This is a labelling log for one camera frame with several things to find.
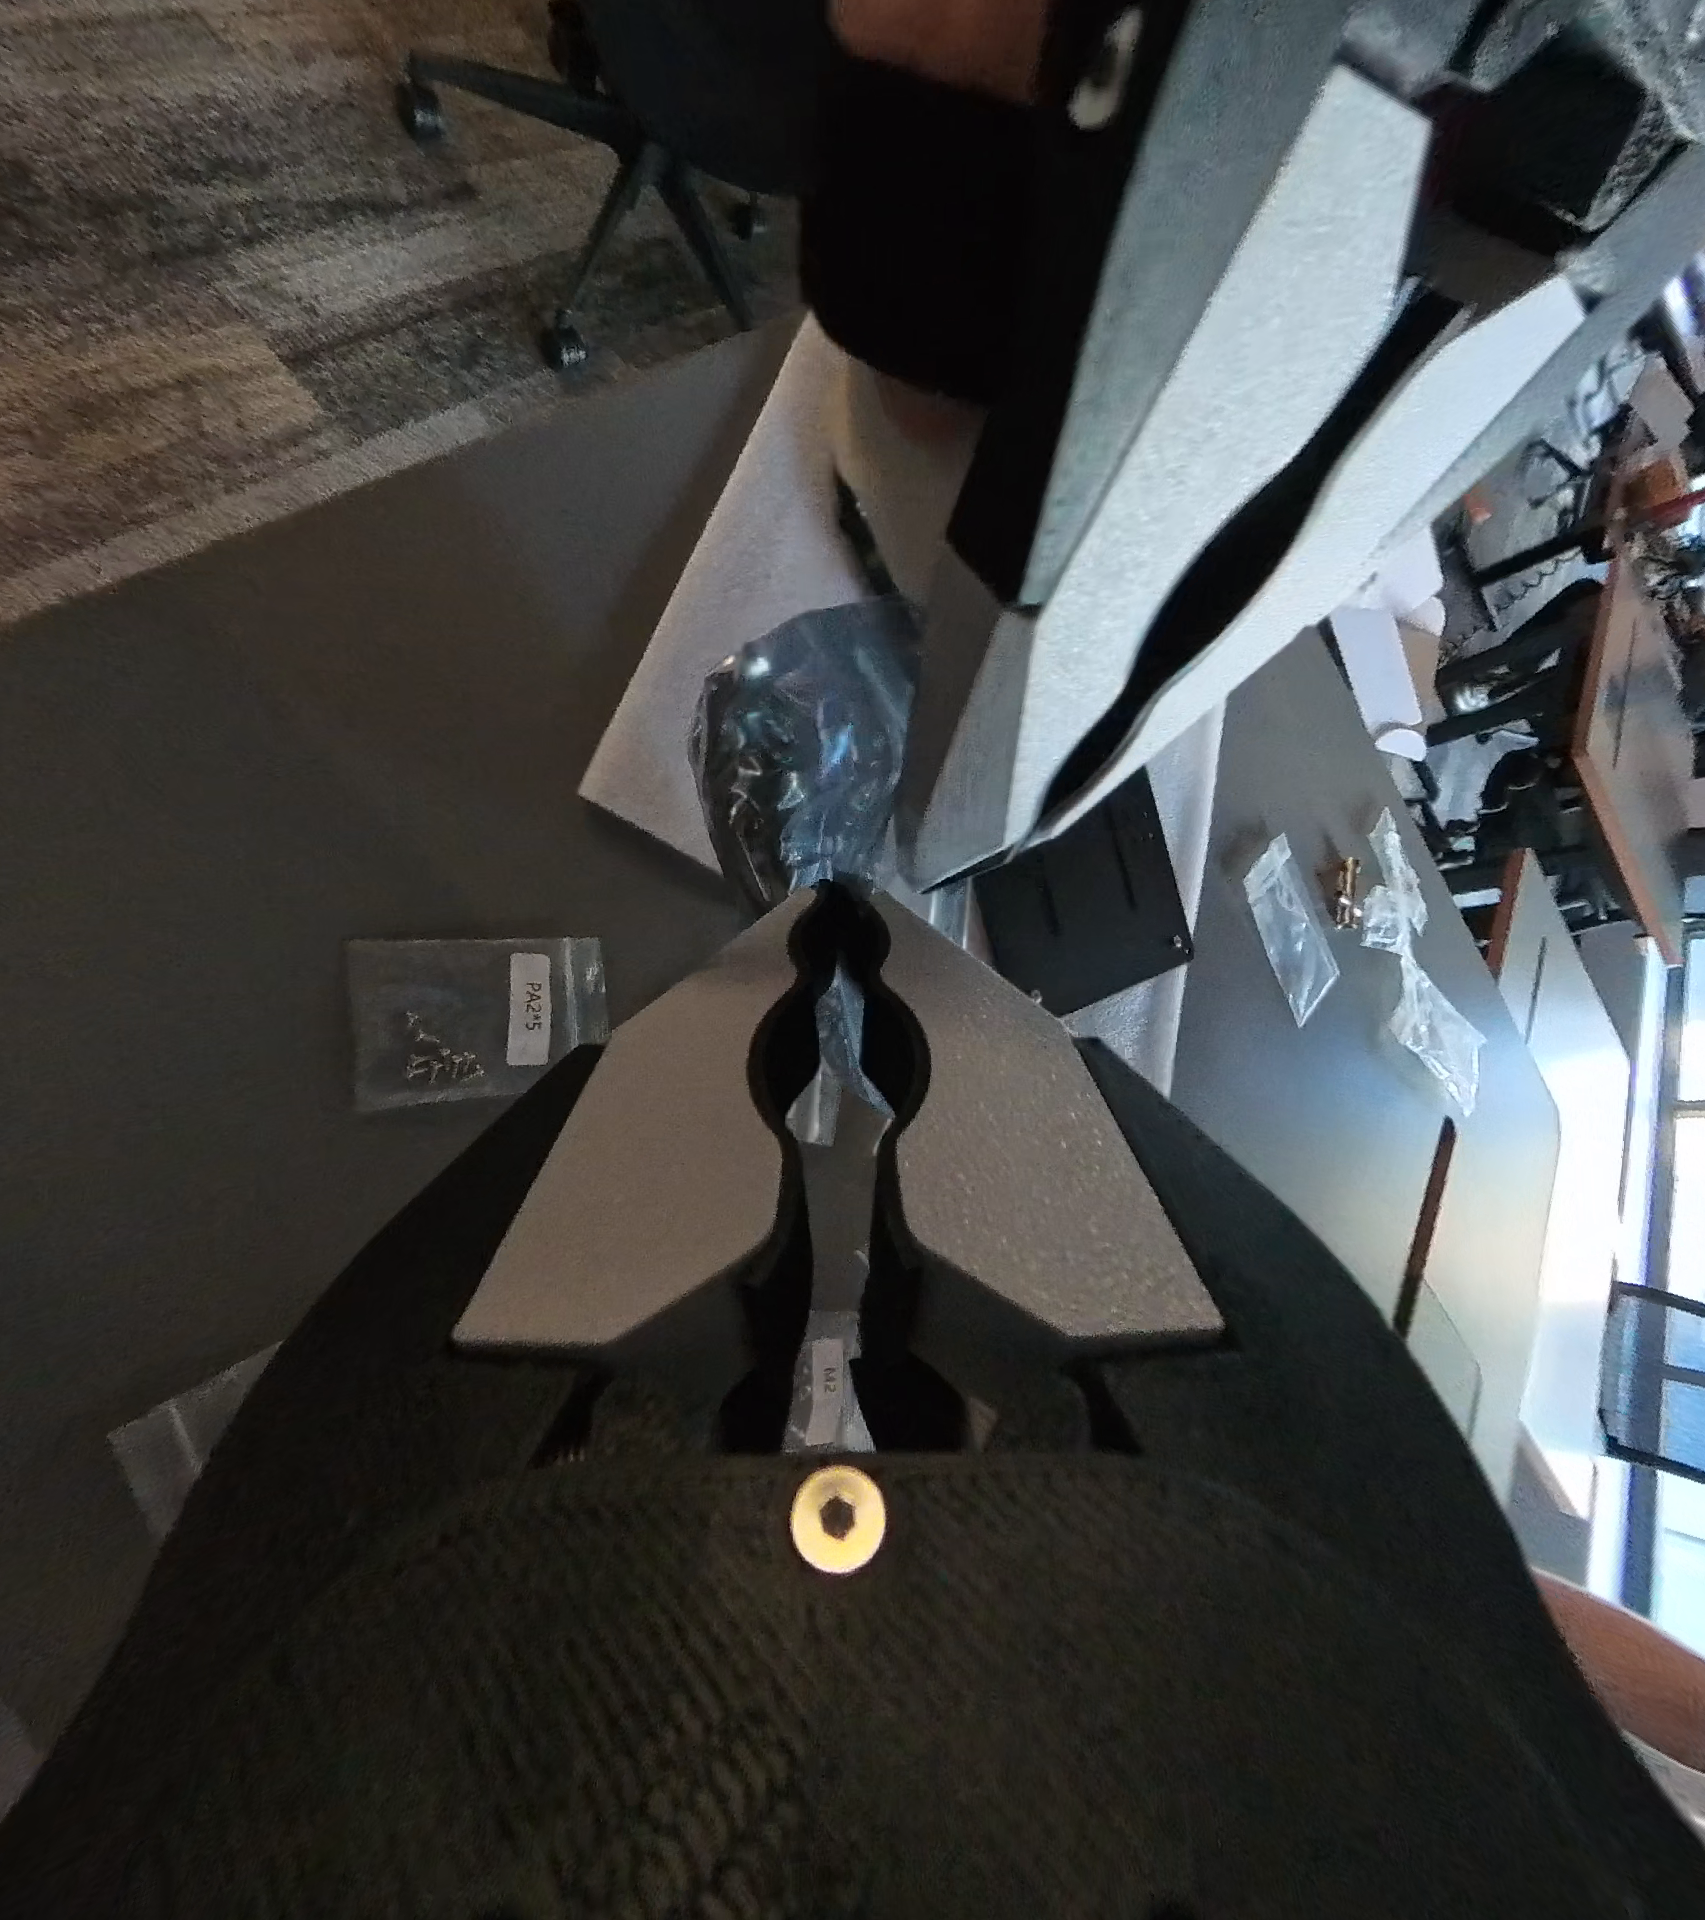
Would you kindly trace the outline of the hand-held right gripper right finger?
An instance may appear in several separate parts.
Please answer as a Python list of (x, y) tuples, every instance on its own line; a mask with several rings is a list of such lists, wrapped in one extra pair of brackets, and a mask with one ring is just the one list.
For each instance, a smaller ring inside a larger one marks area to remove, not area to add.
[(1225, 1323), (1076, 1038), (888, 894), (860, 929), (908, 1351), (962, 1390), (1203, 1352)]

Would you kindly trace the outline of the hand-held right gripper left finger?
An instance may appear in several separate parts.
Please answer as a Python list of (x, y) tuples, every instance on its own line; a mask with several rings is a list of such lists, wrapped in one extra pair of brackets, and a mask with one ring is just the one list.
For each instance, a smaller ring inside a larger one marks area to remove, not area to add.
[(716, 1406), (758, 1360), (756, 1298), (804, 1236), (788, 1128), (816, 1079), (798, 891), (625, 1021), (454, 1326), (454, 1349), (637, 1377)]

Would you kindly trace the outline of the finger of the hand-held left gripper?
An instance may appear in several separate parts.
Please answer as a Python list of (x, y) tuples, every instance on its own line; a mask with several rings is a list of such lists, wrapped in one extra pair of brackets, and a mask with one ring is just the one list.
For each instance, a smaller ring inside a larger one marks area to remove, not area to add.
[(1581, 253), (1426, 198), (1435, 132), (1297, 132), (1219, 260), (1130, 194), (1115, 346), (1150, 369), (1050, 591), (1050, 836), (1093, 812), (1488, 470), (1705, 238), (1690, 152)]
[(1432, 123), (1337, 63), (1199, 294), (1170, 75), (1105, 256), (1042, 268), (928, 602), (913, 878), (1080, 824), (1435, 510), (1581, 330), (1549, 265), (1422, 221)]

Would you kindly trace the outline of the labelled screw packet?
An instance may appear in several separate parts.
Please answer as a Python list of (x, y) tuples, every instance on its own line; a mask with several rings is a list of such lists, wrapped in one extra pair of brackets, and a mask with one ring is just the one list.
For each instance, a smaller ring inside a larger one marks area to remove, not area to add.
[(896, 1115), (866, 1071), (866, 997), (847, 973), (816, 1000), (816, 1044), (816, 1072), (787, 1116), (801, 1157), (812, 1278), (782, 1452), (867, 1454), (874, 1439), (852, 1363), (862, 1355), (880, 1149)]

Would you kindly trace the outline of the dark parts bag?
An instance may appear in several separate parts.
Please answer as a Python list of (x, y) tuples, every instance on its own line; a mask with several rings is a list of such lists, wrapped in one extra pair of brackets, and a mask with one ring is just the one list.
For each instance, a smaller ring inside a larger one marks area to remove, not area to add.
[(756, 915), (893, 870), (922, 632), (892, 593), (814, 609), (704, 678), (689, 765), (721, 875)]

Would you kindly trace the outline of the light grey desk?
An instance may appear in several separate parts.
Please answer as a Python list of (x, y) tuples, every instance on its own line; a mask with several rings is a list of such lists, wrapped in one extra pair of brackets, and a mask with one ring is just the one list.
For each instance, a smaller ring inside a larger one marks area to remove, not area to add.
[(1401, 1332), (1496, 1493), (1527, 1471), (1590, 1524), (1607, 1315), (1636, 1236), (1634, 1061), (1532, 850), (1505, 862), (1488, 969), (1479, 1094), (1442, 1132)]

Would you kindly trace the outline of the dark grey desk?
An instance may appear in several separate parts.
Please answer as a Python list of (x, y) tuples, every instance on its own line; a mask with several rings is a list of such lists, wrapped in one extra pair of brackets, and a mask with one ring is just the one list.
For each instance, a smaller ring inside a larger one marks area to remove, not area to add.
[[(457, 1315), (556, 1140), (564, 1064), (411, 1200), (333, 1107), (344, 934), (449, 910), (407, 829), (458, 780), (504, 925), (609, 685), (621, 531), (691, 454), (645, 383), (477, 492), (283, 523), (0, 649), (0, 1563), (93, 1585), (29, 1416), (97, 1432), (283, 1339), (122, 1638), (0, 1822), (0, 1916), (1643, 1916), (1705, 1856), (1622, 1745), (1442, 1402), (1308, 1227), (1108, 1048), (1228, 1320), (1091, 1374), (1062, 1435), (885, 1452), (848, 1577), (801, 1473), (679, 1440)], [(69, 1397), (52, 1410), (54, 1394)]]

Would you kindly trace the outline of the person's left hand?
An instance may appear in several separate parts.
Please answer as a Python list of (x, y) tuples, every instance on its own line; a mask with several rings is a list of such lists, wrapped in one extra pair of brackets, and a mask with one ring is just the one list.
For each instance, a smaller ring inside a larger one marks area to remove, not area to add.
[(1029, 107), (1040, 95), (1053, 2), (831, 2), (854, 58), (922, 81)]

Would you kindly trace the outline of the scattered small clear zip bags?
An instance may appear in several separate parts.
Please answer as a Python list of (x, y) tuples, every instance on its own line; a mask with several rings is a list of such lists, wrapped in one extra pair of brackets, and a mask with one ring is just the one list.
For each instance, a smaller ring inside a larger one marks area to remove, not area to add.
[(49, 1738), (152, 1553), (113, 1443), (260, 1366), (533, 1079), (731, 937), (689, 872), (556, 805), (454, 818), (469, 899), (358, 805), (0, 802), (0, 1703)]

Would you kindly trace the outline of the black rolling office chair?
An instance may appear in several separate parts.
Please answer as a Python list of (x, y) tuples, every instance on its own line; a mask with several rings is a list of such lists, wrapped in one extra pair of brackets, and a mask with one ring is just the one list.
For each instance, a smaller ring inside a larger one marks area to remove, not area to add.
[(392, 98), (416, 145), (442, 139), (440, 97), (458, 92), (617, 158), (572, 276), (539, 332), (555, 373), (585, 365), (577, 302), (646, 193), (659, 196), (726, 317), (752, 326), (744, 282), (700, 187), (716, 182), (738, 196), (729, 226), (744, 241), (762, 230), (768, 200), (804, 190), (824, 12), (816, 2), (555, 2), (546, 4), (553, 76), (433, 51), (407, 54)]

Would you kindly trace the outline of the black metal base plate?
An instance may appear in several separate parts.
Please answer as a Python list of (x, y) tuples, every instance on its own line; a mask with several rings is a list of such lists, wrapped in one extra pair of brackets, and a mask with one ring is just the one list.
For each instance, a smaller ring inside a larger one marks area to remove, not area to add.
[(1074, 829), (981, 875), (973, 899), (998, 971), (1057, 1018), (1156, 984), (1196, 956), (1147, 773)]

